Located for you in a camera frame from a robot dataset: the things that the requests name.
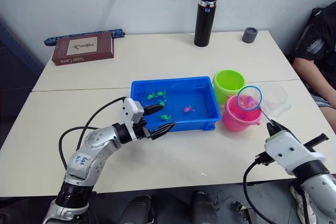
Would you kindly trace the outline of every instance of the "book cover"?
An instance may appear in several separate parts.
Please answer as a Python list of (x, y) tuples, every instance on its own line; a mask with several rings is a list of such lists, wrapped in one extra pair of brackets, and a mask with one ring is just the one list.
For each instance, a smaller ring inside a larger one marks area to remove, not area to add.
[(52, 56), (57, 66), (113, 58), (113, 39), (109, 32), (62, 38)]

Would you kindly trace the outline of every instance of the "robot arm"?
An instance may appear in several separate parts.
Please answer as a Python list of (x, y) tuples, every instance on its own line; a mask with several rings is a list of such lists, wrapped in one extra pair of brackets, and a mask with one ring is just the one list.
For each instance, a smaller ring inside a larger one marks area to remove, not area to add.
[(297, 177), (322, 213), (336, 219), (336, 179), (323, 165), (323, 154), (313, 149), (328, 138), (322, 134), (303, 145), (287, 128), (273, 123), (267, 125), (271, 137), (266, 139), (266, 152), (259, 154), (256, 162), (259, 159), (259, 163), (268, 165), (276, 161), (289, 175)]
[(161, 105), (146, 108), (126, 98), (122, 116), (124, 124), (92, 131), (85, 138), (84, 145), (70, 158), (64, 181), (58, 196), (50, 204), (43, 224), (55, 220), (79, 219), (88, 207), (90, 194), (109, 156), (123, 144), (147, 137), (153, 140), (167, 133), (175, 123), (168, 123), (151, 132), (145, 128), (143, 115), (150, 115), (162, 109)]

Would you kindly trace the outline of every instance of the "shoe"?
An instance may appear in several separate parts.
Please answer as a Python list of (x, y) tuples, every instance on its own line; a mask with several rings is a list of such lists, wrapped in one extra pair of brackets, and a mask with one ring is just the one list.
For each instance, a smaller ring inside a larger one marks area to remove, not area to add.
[[(289, 187), (290, 193), (292, 194), (293, 198), (296, 200), (296, 204), (297, 204), (297, 212), (298, 212), (298, 216), (300, 221), (302, 222), (302, 224), (306, 224), (306, 222), (304, 221), (305, 219), (305, 215), (303, 213), (303, 201), (302, 201), (302, 197), (301, 195), (299, 195), (299, 193), (294, 189), (293, 185), (290, 185)], [(309, 217), (309, 223), (310, 224), (316, 224), (316, 215), (313, 211), (313, 209), (310, 206), (309, 203), (309, 196), (307, 195), (307, 193), (304, 193), (305, 197), (306, 197), (306, 201), (307, 201), (307, 210), (308, 210), (308, 217)]]

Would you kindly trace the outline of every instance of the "white table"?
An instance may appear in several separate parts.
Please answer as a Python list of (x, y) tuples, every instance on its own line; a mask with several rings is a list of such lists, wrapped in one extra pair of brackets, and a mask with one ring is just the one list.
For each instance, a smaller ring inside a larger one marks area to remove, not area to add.
[(130, 88), (134, 80), (209, 76), (234, 69), (246, 81), (299, 80), (268, 31), (252, 44), (243, 32), (212, 33), (207, 47), (193, 34), (126, 35), (115, 39), (114, 59), (55, 66), (50, 60), (33, 91)]
[[(325, 133), (330, 140), (316, 147), (325, 165), (336, 173), (336, 137), (300, 80), (278, 81), (291, 109), (276, 120), (303, 142)], [(0, 150), (0, 196), (42, 196), (58, 193), (64, 168), (58, 139), (65, 130), (84, 125), (103, 104), (130, 89), (32, 92)], [(102, 111), (92, 126), (121, 122), (121, 104)], [(81, 131), (64, 139), (66, 159), (75, 151)], [(150, 188), (240, 183), (254, 156), (264, 150), (265, 123), (241, 133), (227, 132), (218, 122), (212, 132), (172, 132), (155, 141), (128, 143), (107, 161), (94, 187), (99, 193)], [(273, 163), (257, 166), (249, 181), (288, 178)]]

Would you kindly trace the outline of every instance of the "toy fish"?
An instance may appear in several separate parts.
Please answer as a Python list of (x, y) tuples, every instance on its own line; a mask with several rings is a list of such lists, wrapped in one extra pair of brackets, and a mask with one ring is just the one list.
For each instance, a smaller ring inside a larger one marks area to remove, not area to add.
[(185, 107), (185, 108), (183, 109), (183, 112), (184, 112), (184, 113), (187, 113), (187, 112), (190, 112), (190, 111), (196, 111), (196, 110), (193, 109), (193, 107), (192, 107), (190, 104), (189, 104), (188, 107)]
[(165, 106), (165, 103), (164, 103), (165, 101), (167, 101), (167, 99), (164, 100), (164, 101), (159, 100), (159, 102), (160, 102), (159, 105)]
[(156, 95), (158, 97), (164, 97), (164, 98), (166, 98), (166, 91), (159, 91), (159, 92), (156, 93)]
[(247, 100), (247, 102), (253, 102), (254, 101), (253, 97), (250, 96), (250, 95), (246, 98), (246, 100)]
[(244, 115), (244, 114), (238, 114), (238, 115), (236, 115), (236, 117), (238, 119), (241, 119), (241, 120), (245, 120), (246, 119), (246, 115)]
[(172, 119), (172, 116), (171, 115), (162, 115), (161, 119), (165, 120), (165, 121), (170, 121)]
[(149, 94), (149, 95), (147, 96), (147, 99), (148, 99), (148, 100), (152, 100), (154, 97), (157, 97), (157, 96), (156, 96), (155, 93), (153, 92), (153, 93), (151, 93), (151, 94)]

